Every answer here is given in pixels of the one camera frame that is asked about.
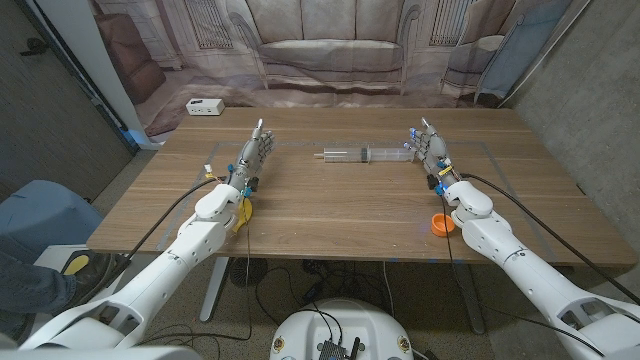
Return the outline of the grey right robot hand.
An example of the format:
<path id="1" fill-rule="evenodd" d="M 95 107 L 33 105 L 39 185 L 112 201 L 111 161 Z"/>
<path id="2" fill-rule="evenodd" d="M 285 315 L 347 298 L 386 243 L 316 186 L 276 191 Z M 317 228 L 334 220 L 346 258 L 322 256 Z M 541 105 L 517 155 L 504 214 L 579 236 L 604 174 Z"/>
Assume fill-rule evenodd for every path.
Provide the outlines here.
<path id="1" fill-rule="evenodd" d="M 410 141 L 404 147 L 423 164 L 429 189 L 442 195 L 461 178 L 454 170 L 446 143 L 436 128 L 426 118 L 421 119 L 421 124 L 422 129 L 409 130 Z"/>

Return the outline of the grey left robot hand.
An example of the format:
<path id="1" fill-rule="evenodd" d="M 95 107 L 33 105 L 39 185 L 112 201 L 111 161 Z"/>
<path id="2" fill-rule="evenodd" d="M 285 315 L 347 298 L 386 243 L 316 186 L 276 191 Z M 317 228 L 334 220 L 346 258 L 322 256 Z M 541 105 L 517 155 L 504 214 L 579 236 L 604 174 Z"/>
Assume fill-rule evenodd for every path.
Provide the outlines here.
<path id="1" fill-rule="evenodd" d="M 263 119 L 260 118 L 253 129 L 249 140 L 238 153 L 233 169 L 226 183 L 238 191 L 246 187 L 254 190 L 268 155 L 274 148 L 274 136 L 271 131 L 263 130 Z"/>

